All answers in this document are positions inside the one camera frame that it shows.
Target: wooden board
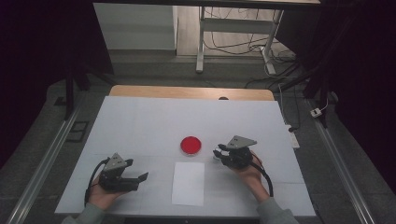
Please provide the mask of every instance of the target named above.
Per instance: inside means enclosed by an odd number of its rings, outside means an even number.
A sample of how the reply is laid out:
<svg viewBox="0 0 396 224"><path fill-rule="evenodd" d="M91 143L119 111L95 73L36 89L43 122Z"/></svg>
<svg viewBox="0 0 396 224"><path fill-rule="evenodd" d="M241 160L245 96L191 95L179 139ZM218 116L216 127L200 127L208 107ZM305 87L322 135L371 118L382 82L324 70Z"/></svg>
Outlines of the wooden board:
<svg viewBox="0 0 396 224"><path fill-rule="evenodd" d="M229 100L274 101L268 90L160 87L160 86L114 86L110 96L134 96L178 99L213 99L227 97Z"/></svg>

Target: white paper sheet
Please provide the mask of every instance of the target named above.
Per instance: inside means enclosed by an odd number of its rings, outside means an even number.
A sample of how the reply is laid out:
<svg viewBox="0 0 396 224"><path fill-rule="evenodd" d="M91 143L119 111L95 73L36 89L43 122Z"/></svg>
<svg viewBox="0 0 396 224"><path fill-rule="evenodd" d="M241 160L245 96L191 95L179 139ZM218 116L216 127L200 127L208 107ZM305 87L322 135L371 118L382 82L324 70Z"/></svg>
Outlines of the white paper sheet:
<svg viewBox="0 0 396 224"><path fill-rule="evenodd" d="M204 206L205 164L176 162L172 204Z"/></svg>

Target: aluminum rail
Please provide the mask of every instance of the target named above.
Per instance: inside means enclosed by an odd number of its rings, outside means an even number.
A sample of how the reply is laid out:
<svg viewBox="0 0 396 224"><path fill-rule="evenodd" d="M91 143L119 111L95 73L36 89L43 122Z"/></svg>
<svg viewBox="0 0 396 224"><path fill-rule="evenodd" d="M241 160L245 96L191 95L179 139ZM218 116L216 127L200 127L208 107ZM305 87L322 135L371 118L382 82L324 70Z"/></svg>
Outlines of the aluminum rail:
<svg viewBox="0 0 396 224"><path fill-rule="evenodd" d="M306 100L305 101L309 107L314 108L311 103ZM370 212L369 207L367 206L366 201L361 195L361 191L353 180L352 175L347 169L346 163L339 152L337 146L332 140L332 136L329 133L329 130L323 128L321 122L318 119L315 119L315 125L317 126L320 137L327 148L330 158L332 159L332 163L339 174L341 181L343 182L346 193L349 195L353 206L355 207L356 213L363 224L375 224L375 220L373 215Z"/></svg>
<svg viewBox="0 0 396 224"><path fill-rule="evenodd" d="M59 151L64 144L66 136L68 135L74 121L76 120L81 106L85 102L86 95L86 92L81 92L78 94L77 103L74 111L70 115L69 119L64 121L59 132L56 134L52 143L49 145L47 152L43 156L43 159L41 160L38 167L35 169L35 173L33 174L22 196L18 200L17 204L14 207L14 210L9 216L7 224L23 223L23 221L26 219L33 203L35 202L35 198L37 197L38 192L41 190L41 187L43 186L44 181L46 180L47 175L50 172L52 164L55 162Z"/></svg>

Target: black cable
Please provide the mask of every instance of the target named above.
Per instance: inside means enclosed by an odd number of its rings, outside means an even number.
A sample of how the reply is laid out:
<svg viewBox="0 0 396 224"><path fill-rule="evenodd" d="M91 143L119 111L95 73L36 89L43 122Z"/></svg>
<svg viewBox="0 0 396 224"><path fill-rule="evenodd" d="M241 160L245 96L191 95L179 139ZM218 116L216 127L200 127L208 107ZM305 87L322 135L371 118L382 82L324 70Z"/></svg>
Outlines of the black cable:
<svg viewBox="0 0 396 224"><path fill-rule="evenodd" d="M264 178L267 180L268 189L270 191L270 197L274 197L274 189L270 176L265 172L263 167L260 167L258 164L254 163L253 161L250 162L250 165L256 168L258 171L260 171L260 173L262 173L262 176L264 176Z"/></svg>
<svg viewBox="0 0 396 224"><path fill-rule="evenodd" d="M318 206L317 206L317 204L314 202L314 200L312 200L312 197L311 197L311 194L309 193L309 191L308 191L308 196L309 196L309 200L311 200L311 203L312 203L312 205L313 205L313 207L314 207L315 214L316 214L317 217L319 218L320 222L321 222L322 224L325 224L325 222L324 222L324 220L323 220L323 218L322 218L322 216L321 216L321 214L320 214L320 212L319 212Z"/></svg>
<svg viewBox="0 0 396 224"><path fill-rule="evenodd" d="M92 181L93 181L93 178L94 178L95 175L96 175L96 172L98 171L98 169L99 169L99 167L100 167L101 165L106 164L106 163L108 163L109 161L110 161L110 158L107 158L107 159L105 159L105 160L103 160L103 161L100 161L99 164L98 164L98 165L95 167L95 169L93 170L93 173L92 173L91 178L90 178L90 182L88 183L88 187L87 187L87 189L85 190L84 206L87 205L87 202L88 202L88 200L90 199L91 188L94 186L94 185L92 184Z"/></svg>
<svg viewBox="0 0 396 224"><path fill-rule="evenodd" d="M259 11L260 11L260 10L257 9L256 20L257 20L257 18L259 18ZM250 48L250 44L251 44L251 40L253 39L253 36L254 36L254 34L251 34L250 41L249 41L249 43L248 43L248 45L247 45L248 48Z"/></svg>
<svg viewBox="0 0 396 224"><path fill-rule="evenodd" d="M251 155L254 156L254 158L256 158L256 160L260 163L262 169L264 169L264 167L262 166L262 161L255 154L251 153Z"/></svg>
<svg viewBox="0 0 396 224"><path fill-rule="evenodd" d="M252 45L249 47L249 49L254 50L254 49L259 49L257 52L262 52L261 47L265 48L265 45Z"/></svg>
<svg viewBox="0 0 396 224"><path fill-rule="evenodd" d="M247 82L247 84L245 84L244 89L247 89L247 88L248 88L248 85L250 85L250 84L253 83L253 82L269 81L269 80L272 80L272 79L274 79L274 78L275 78L275 77L265 77L265 78L260 78L260 79L253 79L253 80Z"/></svg>
<svg viewBox="0 0 396 224"><path fill-rule="evenodd" d="M213 48L210 48L210 47L206 44L205 41L204 41L204 45L205 45L208 49L213 49ZM227 50L224 50L224 49L213 49L213 50L218 50L218 51L221 51L221 52L224 52L224 53L233 54L233 55L241 55L241 54L250 53L251 51L253 51L253 50L256 49L256 48L250 49L250 50L245 51L245 52L238 52L238 53L230 52L230 51L227 51Z"/></svg>
<svg viewBox="0 0 396 224"><path fill-rule="evenodd" d="M289 66L286 70L288 70L288 69L291 68L291 67L293 67L293 68L292 68L291 70L289 70L284 76L278 77L277 80L276 80L275 82L273 82L267 89L270 90L271 87L272 87L273 85L275 85L278 81L281 81L281 80L284 79L285 77L290 76L291 73L293 73L297 68L300 67L300 64L299 64L299 63L294 63L294 64L292 64L291 66Z"/></svg>
<svg viewBox="0 0 396 224"><path fill-rule="evenodd" d="M218 16L216 16L216 15L213 15L212 13L210 13L210 12L206 11L206 9L205 9L205 12L206 12L207 14L209 14L211 17L216 17L216 18L219 18L219 19L221 19L220 17L218 17Z"/></svg>
<svg viewBox="0 0 396 224"><path fill-rule="evenodd" d="M253 40L253 41L249 41L249 42L244 42L244 43L240 43L240 44L226 45L226 46L217 46L217 45L215 44L215 41L213 40L213 39L214 39L214 38L213 38L213 32L211 32L211 33L212 33L213 45L214 45L216 48L218 48L218 49L226 49L226 48L238 47L238 46L246 45L246 44L249 44L249 43L255 43L255 42L259 42L259 41L268 39L268 37L265 37L265 38L261 38L261 39L257 39L257 40Z"/></svg>
<svg viewBox="0 0 396 224"><path fill-rule="evenodd" d="M294 86L294 103L295 103L296 108L297 108L297 123L295 123L295 122L290 122L290 119L288 118L287 113L286 113L286 112L284 113L285 120L286 120L286 122L287 122L289 125L291 125L291 124L297 124L296 127L290 127L290 128L289 128L289 132L293 132L293 131L295 131L295 130L298 130L298 129L300 129L300 126L301 126L300 107L298 106L298 102L297 102L296 86Z"/></svg>
<svg viewBox="0 0 396 224"><path fill-rule="evenodd" d="M215 84L211 83L210 81L205 81L205 83L209 84L213 88L217 88L217 86Z"/></svg>
<svg viewBox="0 0 396 224"><path fill-rule="evenodd" d="M233 10L233 7L230 9L230 11L227 13L227 15L224 17L224 19L227 19L227 17L230 15L231 11Z"/></svg>
<svg viewBox="0 0 396 224"><path fill-rule="evenodd" d="M280 51L280 52L277 54L277 56L275 56L274 51L273 51L273 50L270 50L270 52L271 52L271 54L272 54L272 56L270 56L270 57L271 57L271 59L273 59L276 63L295 63L295 62L297 62L296 59L292 59L292 60L284 60L284 59L283 59L283 58L290 59L291 57L279 57L279 54L280 54L281 52L285 52L285 51L290 51L290 50L289 50L289 49L282 50L282 51Z"/></svg>
<svg viewBox="0 0 396 224"><path fill-rule="evenodd" d="M276 13L276 9L274 10L273 21L274 21L274 19L275 19L275 13Z"/></svg>
<svg viewBox="0 0 396 224"><path fill-rule="evenodd" d="M238 8L238 12L239 13L243 13L243 12L246 12L246 11L249 11L250 10L250 8Z"/></svg>

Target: metal frame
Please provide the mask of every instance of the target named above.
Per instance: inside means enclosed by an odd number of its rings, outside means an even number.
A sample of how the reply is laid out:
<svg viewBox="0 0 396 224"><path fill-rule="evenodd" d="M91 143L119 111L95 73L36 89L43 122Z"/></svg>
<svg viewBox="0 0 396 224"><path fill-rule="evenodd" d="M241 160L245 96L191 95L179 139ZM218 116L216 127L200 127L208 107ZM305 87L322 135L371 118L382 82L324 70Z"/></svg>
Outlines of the metal frame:
<svg viewBox="0 0 396 224"><path fill-rule="evenodd" d="M73 112L71 113L68 120L65 120L62 124L59 132L56 134L49 148L47 149L46 154L41 160L38 167L35 169L35 173L29 181L29 184L26 186L23 191L22 196L18 200L17 204L14 207L11 215L8 218L7 224L17 224L23 223L26 219L33 203L35 202L35 198L38 195L38 192L41 190L41 187L44 184L44 181L47 178L47 175L50 172L52 164L55 162L56 157L61 150L64 140L66 139L67 134L73 126L74 121L81 109L81 106L84 104L86 99L86 93L82 92L78 95L77 105Z"/></svg>
<svg viewBox="0 0 396 224"><path fill-rule="evenodd" d="M309 100L305 100L308 107L313 108L312 104ZM353 180L352 175L347 169L347 165L344 162L343 156L338 150L338 147L335 145L332 140L332 136L329 130L323 128L321 122L318 119L315 119L315 125L317 126L320 137L329 152L329 156L332 159L332 163L335 166L335 170L340 176L341 181L343 182L346 193L349 195L353 206L355 207L356 213L361 220L361 223L364 224L375 224L375 220L373 218L370 209L361 195L361 191Z"/></svg>
<svg viewBox="0 0 396 224"><path fill-rule="evenodd" d="M273 21L249 21L249 20L227 20L205 18L205 7L200 7L200 28L199 43L197 53L196 73L204 72L204 32L224 32L224 33L243 33L243 34L262 34L268 35L265 48L262 50L265 66L269 75L276 74L271 62L269 52L275 38L277 27L279 26L283 10L276 10Z"/></svg>

